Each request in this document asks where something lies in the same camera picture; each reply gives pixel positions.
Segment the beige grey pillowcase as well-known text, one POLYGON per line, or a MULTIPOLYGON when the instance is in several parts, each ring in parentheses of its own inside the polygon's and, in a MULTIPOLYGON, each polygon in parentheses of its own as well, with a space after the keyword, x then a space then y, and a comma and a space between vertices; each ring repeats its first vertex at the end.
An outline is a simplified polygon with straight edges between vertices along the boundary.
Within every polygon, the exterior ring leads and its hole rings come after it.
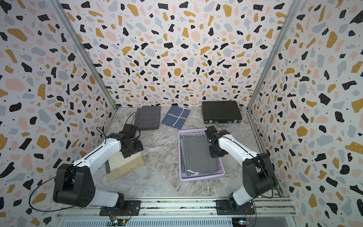
POLYGON ((105 162, 106 179, 107 181, 111 181, 121 178, 144 165, 145 162, 141 152, 133 154, 128 158, 124 158, 121 152, 117 152, 105 162))

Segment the plain grey pillowcase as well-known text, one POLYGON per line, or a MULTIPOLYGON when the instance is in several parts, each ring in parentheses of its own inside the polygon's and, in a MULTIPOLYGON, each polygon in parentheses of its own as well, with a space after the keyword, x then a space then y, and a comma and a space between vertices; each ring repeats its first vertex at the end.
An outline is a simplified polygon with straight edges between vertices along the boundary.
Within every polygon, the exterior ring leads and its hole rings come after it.
POLYGON ((187 178, 219 172, 218 159, 209 153, 205 134, 183 135, 181 138, 182 172, 187 178))

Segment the grey checked pillowcase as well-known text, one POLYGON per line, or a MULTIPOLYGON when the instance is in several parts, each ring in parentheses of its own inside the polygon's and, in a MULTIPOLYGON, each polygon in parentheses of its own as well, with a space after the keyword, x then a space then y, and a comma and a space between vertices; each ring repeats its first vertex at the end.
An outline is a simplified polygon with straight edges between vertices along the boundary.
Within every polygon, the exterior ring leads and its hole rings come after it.
POLYGON ((143 106, 138 108, 135 115, 134 125, 141 131, 159 129, 161 118, 161 107, 143 106))

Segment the lilac plastic basket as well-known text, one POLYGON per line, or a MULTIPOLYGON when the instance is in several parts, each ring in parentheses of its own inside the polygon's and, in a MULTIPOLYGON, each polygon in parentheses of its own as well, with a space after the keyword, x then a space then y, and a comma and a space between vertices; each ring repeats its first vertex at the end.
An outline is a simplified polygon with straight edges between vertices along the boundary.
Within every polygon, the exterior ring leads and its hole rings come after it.
POLYGON ((225 175, 221 158, 212 158, 205 128, 182 130, 179 138, 179 175, 182 182, 202 181, 225 175))

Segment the blue pillowcase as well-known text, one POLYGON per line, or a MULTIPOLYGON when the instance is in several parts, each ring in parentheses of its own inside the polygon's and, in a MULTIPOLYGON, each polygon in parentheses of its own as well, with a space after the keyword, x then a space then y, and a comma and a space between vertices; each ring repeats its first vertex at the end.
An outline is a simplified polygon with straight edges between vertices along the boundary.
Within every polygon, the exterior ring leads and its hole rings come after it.
POLYGON ((166 126, 170 126, 172 128, 181 129, 186 122, 188 116, 190 114, 190 110, 186 108, 180 108, 178 106, 172 106, 164 119, 162 120, 162 124, 166 126))

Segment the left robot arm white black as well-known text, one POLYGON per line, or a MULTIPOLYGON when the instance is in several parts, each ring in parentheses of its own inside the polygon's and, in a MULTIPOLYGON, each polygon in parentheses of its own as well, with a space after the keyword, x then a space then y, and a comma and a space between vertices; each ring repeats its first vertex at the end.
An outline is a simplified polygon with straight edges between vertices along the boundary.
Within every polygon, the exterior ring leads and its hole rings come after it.
POLYGON ((72 164, 58 167, 53 201, 80 208, 95 206, 124 210, 124 195, 96 189, 93 175, 116 153, 121 153, 123 158, 129 158, 141 152, 143 146, 137 133, 140 134, 137 126, 125 124, 119 133, 105 136, 105 141, 90 154, 72 164))

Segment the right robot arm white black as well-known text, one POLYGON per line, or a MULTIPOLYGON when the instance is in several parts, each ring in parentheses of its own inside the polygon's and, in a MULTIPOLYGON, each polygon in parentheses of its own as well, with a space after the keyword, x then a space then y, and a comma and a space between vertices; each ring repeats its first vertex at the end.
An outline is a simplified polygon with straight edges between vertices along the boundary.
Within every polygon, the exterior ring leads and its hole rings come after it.
POLYGON ((212 158, 231 155, 243 168, 243 186, 229 196, 229 207, 237 210, 253 199, 273 190, 277 178, 270 157, 257 153, 237 141, 227 130, 218 131, 214 126, 205 130, 212 158))

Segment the black briefcase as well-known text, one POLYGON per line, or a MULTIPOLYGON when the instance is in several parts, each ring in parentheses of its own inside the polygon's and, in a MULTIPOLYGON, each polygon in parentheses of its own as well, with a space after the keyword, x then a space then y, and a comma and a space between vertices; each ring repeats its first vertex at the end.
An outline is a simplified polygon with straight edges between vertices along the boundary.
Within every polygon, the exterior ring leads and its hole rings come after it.
POLYGON ((236 101, 203 101, 202 115, 205 124, 240 123, 243 119, 236 101))

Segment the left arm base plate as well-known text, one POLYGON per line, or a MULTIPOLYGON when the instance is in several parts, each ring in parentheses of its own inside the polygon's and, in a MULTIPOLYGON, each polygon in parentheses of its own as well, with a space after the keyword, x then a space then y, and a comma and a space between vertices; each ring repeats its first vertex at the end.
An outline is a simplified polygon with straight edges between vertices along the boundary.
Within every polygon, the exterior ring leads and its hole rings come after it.
POLYGON ((121 206, 102 207, 99 213, 101 217, 111 216, 138 216, 141 208, 140 200, 126 200, 121 206))

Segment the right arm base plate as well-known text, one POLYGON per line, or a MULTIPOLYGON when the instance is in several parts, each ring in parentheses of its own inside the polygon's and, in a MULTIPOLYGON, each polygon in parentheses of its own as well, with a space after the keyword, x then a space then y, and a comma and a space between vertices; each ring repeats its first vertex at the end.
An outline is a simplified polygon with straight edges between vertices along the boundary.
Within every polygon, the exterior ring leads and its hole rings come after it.
POLYGON ((256 213, 252 202, 237 205, 231 200, 216 200, 216 211, 218 215, 254 215, 256 213))

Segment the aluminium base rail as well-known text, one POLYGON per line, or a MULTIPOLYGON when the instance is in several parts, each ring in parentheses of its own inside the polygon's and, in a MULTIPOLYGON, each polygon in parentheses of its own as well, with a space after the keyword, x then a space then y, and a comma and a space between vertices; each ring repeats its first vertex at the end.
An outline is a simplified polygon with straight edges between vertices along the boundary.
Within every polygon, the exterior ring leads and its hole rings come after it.
POLYGON ((223 197, 134 198, 116 227, 298 227, 295 208, 288 198, 258 198, 247 211, 227 209, 223 197))

